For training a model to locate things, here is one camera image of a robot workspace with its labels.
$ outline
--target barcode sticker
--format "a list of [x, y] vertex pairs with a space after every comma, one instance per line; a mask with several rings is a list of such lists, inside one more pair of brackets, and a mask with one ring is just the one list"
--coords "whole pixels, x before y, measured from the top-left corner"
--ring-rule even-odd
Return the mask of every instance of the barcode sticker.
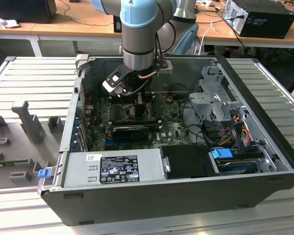
[[100, 161], [102, 154], [87, 154], [86, 161]]

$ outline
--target blue latch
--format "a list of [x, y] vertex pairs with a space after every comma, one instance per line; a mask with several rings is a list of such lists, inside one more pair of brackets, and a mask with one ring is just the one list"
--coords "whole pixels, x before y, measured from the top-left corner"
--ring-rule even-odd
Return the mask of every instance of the blue latch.
[[229, 148], [216, 148], [212, 151], [212, 156], [214, 157], [214, 159], [233, 158], [233, 155]]
[[41, 169], [38, 171], [39, 179], [50, 179], [51, 178], [51, 169]]

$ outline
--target power supply label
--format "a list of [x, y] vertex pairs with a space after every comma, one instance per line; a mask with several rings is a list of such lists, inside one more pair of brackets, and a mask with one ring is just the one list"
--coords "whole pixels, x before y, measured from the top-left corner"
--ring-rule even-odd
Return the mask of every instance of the power supply label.
[[138, 181], [137, 155], [101, 158], [100, 183], [103, 185]]

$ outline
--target green circuit board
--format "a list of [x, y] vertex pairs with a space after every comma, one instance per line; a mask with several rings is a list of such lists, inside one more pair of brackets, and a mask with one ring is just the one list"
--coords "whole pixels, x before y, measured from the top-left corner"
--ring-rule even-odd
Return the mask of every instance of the green circuit board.
[[[102, 98], [93, 107], [90, 118], [94, 122], [88, 125], [91, 133], [90, 151], [150, 149], [167, 144], [190, 143], [180, 119], [180, 103], [170, 94], [157, 94], [151, 102], [146, 103], [146, 112], [142, 117], [135, 117], [133, 104], [113, 104], [108, 98]], [[116, 142], [112, 132], [119, 127], [147, 127], [148, 138]]]

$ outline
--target motherboard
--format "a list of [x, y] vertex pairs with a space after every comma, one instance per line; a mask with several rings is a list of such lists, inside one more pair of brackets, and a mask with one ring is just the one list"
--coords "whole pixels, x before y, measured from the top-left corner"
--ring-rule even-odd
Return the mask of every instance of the motherboard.
[[191, 143], [181, 122], [181, 102], [174, 94], [157, 93], [135, 116], [133, 103], [104, 97], [86, 107], [90, 151], [151, 149]]

